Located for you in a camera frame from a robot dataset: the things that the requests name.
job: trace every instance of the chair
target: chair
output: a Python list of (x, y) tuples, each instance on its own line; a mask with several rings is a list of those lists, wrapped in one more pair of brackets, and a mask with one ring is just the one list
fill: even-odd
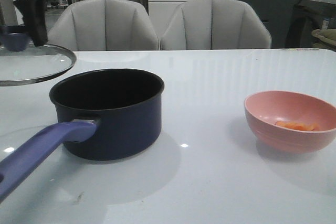
[(48, 33), (49, 43), (72, 51), (158, 50), (145, 8), (128, 0), (71, 4)]
[(160, 43), (162, 50), (270, 48), (271, 35), (247, 3), (193, 0), (176, 8)]

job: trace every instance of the floor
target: floor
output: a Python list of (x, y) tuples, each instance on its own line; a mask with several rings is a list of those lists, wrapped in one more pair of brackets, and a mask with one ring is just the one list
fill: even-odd
[(59, 16), (61, 16), (61, 14), (64, 12), (63, 8), (53, 8), (53, 9), (47, 9), (46, 10), (46, 28), (47, 31), (50, 31), (50, 29), (52, 28), (52, 26), (56, 23), (56, 21), (58, 20)]

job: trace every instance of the carrot slice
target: carrot slice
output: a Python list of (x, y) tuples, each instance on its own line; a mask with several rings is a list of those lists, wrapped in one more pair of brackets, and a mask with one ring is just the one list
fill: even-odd
[(317, 123), (304, 124), (298, 122), (278, 121), (275, 125), (298, 131), (318, 131), (320, 128)]

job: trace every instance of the glass pot lid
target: glass pot lid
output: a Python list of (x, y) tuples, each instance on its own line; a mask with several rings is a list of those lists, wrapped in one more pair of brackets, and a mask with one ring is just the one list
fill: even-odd
[(47, 81), (71, 69), (75, 54), (52, 44), (35, 47), (30, 43), (26, 50), (13, 52), (0, 47), (0, 86), (18, 86)]

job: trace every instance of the gray chair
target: gray chair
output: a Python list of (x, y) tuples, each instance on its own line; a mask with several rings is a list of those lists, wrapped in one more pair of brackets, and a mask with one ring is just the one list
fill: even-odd
[(162, 50), (270, 48), (271, 35), (250, 5), (237, 0), (193, 0), (179, 5)]
[(85, 0), (70, 5), (48, 33), (49, 43), (72, 51), (158, 50), (145, 8), (128, 0)]

